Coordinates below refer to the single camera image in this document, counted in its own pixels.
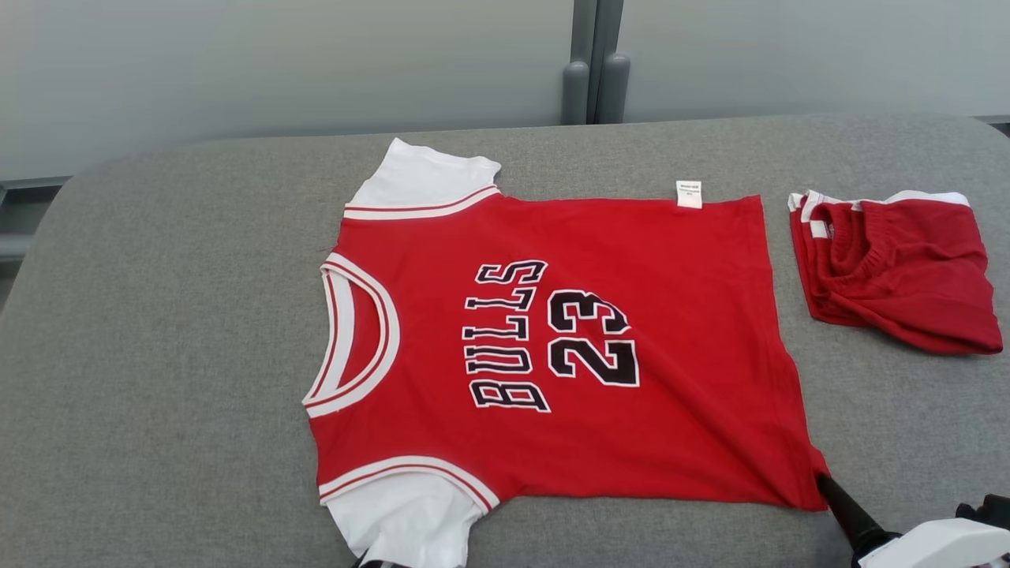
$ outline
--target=gray fabric surface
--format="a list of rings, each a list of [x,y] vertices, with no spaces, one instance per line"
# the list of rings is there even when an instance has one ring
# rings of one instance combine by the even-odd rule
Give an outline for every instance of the gray fabric surface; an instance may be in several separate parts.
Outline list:
[[[402,135],[501,162],[524,199],[760,193],[814,443],[896,531],[1010,494],[1006,355],[941,358],[816,322],[790,192],[962,191],[1010,320],[1010,141],[967,118],[792,116]],[[391,135],[244,139],[74,178],[0,316],[0,565],[349,566],[299,400],[327,338],[318,266]],[[703,333],[693,330],[692,333]],[[845,566],[827,513],[521,498],[470,566]]]

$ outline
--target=clothing tag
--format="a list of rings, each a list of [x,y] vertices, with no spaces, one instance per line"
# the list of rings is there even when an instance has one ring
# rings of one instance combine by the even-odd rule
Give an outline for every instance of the clothing tag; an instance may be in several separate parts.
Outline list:
[[[677,182],[677,206],[701,209],[701,182]]]

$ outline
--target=red basketball jersey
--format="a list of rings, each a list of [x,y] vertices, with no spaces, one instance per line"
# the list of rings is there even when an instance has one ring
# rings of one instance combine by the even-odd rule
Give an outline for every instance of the red basketball jersey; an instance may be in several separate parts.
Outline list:
[[[760,198],[522,201],[497,170],[394,141],[322,266],[304,404],[351,550],[462,565],[517,495],[824,508]]]

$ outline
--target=red shorts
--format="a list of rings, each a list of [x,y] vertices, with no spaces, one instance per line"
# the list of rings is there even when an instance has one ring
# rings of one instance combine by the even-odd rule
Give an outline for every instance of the red shorts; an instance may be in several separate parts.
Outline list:
[[[1003,351],[986,250],[964,195],[839,201],[808,191],[789,207],[814,318],[879,327],[932,353]]]

